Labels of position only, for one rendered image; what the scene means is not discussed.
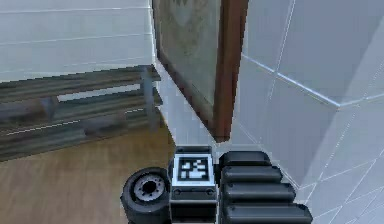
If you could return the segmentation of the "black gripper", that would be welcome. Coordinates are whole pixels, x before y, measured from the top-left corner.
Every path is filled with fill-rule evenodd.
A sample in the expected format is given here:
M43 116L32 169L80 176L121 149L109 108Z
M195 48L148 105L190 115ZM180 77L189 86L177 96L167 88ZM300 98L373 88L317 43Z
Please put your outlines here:
M132 174L120 196L128 224L166 224L170 220L169 192L164 168L149 167Z

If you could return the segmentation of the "dark grey slatted shelf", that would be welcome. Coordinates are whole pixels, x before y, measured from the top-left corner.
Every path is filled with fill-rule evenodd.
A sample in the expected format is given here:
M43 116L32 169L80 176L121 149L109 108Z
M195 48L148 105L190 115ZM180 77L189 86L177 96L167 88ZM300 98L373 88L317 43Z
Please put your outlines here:
M0 162L159 125L152 65L0 83Z

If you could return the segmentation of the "brown framed wall picture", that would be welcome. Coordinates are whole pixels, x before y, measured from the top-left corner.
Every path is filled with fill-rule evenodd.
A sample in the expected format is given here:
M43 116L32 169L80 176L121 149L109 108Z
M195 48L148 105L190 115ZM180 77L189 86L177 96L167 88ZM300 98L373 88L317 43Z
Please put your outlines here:
M230 139L249 0L151 0L156 57L213 139Z

